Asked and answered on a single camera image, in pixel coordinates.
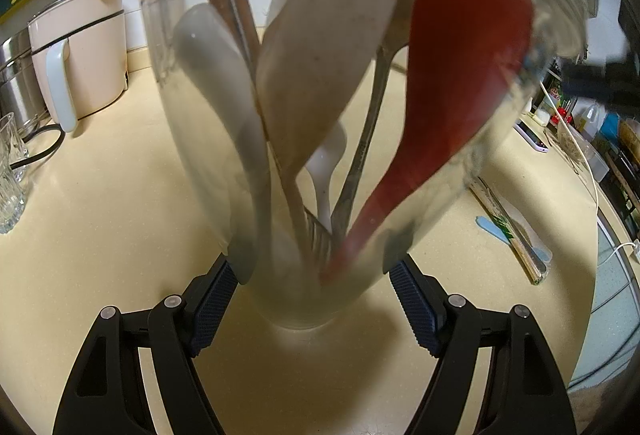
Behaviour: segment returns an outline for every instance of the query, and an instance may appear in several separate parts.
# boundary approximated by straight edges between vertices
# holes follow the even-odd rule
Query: transparent container
[[[397,12],[406,8],[406,1],[398,0]],[[425,8],[447,12],[449,1],[423,0],[419,18],[417,10],[410,11],[413,1],[409,0],[408,11],[414,17],[413,27],[442,30],[442,18]],[[405,90],[397,73],[392,74],[357,192],[348,203],[352,206],[348,227],[338,231],[333,218],[327,223],[322,204],[326,179],[330,211],[335,211],[343,185],[351,180],[348,173],[372,98],[372,68],[367,68],[378,45],[387,43],[385,31],[395,0],[341,5],[336,0],[313,0],[297,9],[292,0],[273,0],[262,49],[253,50],[257,73],[252,71],[252,48],[243,41],[246,36],[229,25],[223,9],[213,8],[219,9],[220,0],[142,0],[152,65],[180,158],[212,233],[226,246],[240,283],[268,319],[285,327],[310,328],[356,300],[425,235],[470,177],[479,173],[551,59],[576,56],[583,49],[584,0],[519,0],[493,14],[500,27],[502,15],[523,12],[521,5],[531,8],[527,39],[515,62],[506,59],[516,54],[515,45],[490,44],[493,27],[482,22],[482,11],[468,1],[461,7],[477,13],[478,28],[488,29],[486,37],[478,36],[475,24],[460,24],[473,22],[466,10],[460,19],[446,16],[450,32],[447,28],[431,38],[442,47],[422,40],[419,48],[415,43],[424,34],[412,35],[408,67],[412,83],[407,85],[411,90]],[[352,40],[353,35],[343,30],[351,17],[372,22],[355,35],[366,39]],[[316,34],[275,38],[279,26],[287,22],[299,24],[293,28],[318,28],[321,18],[326,26]],[[341,32],[344,38],[336,40],[335,34]],[[396,45],[409,42],[405,32]],[[323,43],[337,43],[335,64],[321,64],[313,72],[316,78],[305,77],[316,67],[313,54]],[[277,69],[288,72],[280,64],[282,58],[300,51],[296,79],[326,82],[320,83],[326,97],[301,114],[297,105],[302,89],[285,77],[276,87],[277,105],[267,107],[262,98],[268,87],[265,79]],[[345,56],[353,64],[345,63]],[[440,59],[455,68],[443,68]],[[470,73],[478,73],[478,78]],[[457,91],[434,88],[431,82]],[[336,86],[354,93],[347,90],[349,97],[342,101],[342,93],[335,95]],[[425,97],[428,104],[422,106]],[[335,119],[324,122],[326,116],[339,117],[339,125]],[[294,152],[291,158],[302,159],[302,165],[282,160],[284,147],[302,148],[306,139],[325,134],[324,150],[316,150],[306,169],[301,166],[313,150]],[[317,139],[309,142],[322,146]]]

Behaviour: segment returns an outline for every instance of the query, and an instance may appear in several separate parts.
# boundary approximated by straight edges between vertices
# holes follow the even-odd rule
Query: black power cord
[[[43,126],[42,128],[38,128],[37,130],[34,130],[28,136],[26,136],[24,138],[24,142],[31,141],[31,139],[35,138],[36,136],[39,136],[43,132],[50,132],[53,130],[60,132],[60,135],[58,136],[58,138],[56,139],[56,142],[53,143],[52,146],[47,148],[44,152],[40,152],[39,154],[33,155],[32,157],[28,157],[26,159],[22,159],[12,163],[10,165],[10,168],[12,170],[17,170],[18,168],[22,168],[23,166],[27,166],[28,164],[44,159],[45,157],[51,154],[55,154],[58,148],[60,148],[60,145],[62,145],[62,141],[65,140],[65,136],[66,136],[64,130],[62,130],[62,127],[60,125],[46,125],[46,126]]]

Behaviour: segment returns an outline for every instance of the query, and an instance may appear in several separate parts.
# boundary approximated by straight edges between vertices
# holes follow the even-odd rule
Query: black cable
[[[38,128],[37,130],[34,130],[33,132],[31,132],[27,137],[25,137],[24,142],[29,142],[31,141],[31,139],[33,139],[36,136],[39,136],[43,132],[49,132],[51,130],[57,130],[58,132],[60,132],[60,135],[58,136],[58,138],[56,139],[56,142],[53,143],[52,146],[47,148],[44,152],[40,152],[39,154],[33,155],[32,157],[28,157],[26,159],[22,159],[12,163],[10,168],[12,170],[17,170],[18,168],[22,168],[23,166],[27,166],[28,164],[39,161],[40,159],[44,159],[49,155],[55,154],[58,148],[60,148],[60,145],[62,145],[62,141],[65,140],[65,136],[66,136],[64,130],[62,130],[62,127],[60,125],[46,125],[46,126],[43,126],[42,128]]]
[[[587,375],[582,376],[578,381],[576,381],[575,383],[573,383],[572,385],[570,385],[567,388],[567,391],[571,391],[573,388],[575,388],[576,386],[584,383],[587,379],[589,379],[590,377],[593,377],[596,373],[598,373],[600,370],[602,370],[604,367],[606,367],[607,365],[609,365],[616,357],[618,357],[620,355],[620,352],[622,352],[622,349],[625,348],[625,345],[631,341],[631,339],[636,335],[636,333],[638,332],[638,330],[640,330],[640,323],[638,323],[638,325],[636,326],[635,329],[633,329],[633,332],[631,332],[631,334],[629,335],[629,337],[625,340],[624,343],[622,343],[622,345],[620,345],[620,348],[613,352],[613,355],[607,359],[607,361],[605,361],[603,364],[601,364],[598,368],[596,368],[595,370],[591,370]]]

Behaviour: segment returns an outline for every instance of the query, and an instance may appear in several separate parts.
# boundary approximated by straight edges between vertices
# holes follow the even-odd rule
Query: stainless steel pot
[[[15,114],[24,137],[48,115],[31,61],[29,31],[25,28],[0,47],[0,116]]]

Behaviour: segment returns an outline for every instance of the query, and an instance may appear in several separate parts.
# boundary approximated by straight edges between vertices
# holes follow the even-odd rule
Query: blue gripper pad
[[[404,261],[400,261],[389,271],[389,278],[418,344],[427,349],[433,357],[438,357],[442,344],[437,337],[436,314]]]
[[[212,344],[237,285],[236,275],[225,263],[194,314],[193,335],[189,343],[191,357],[196,357]]]

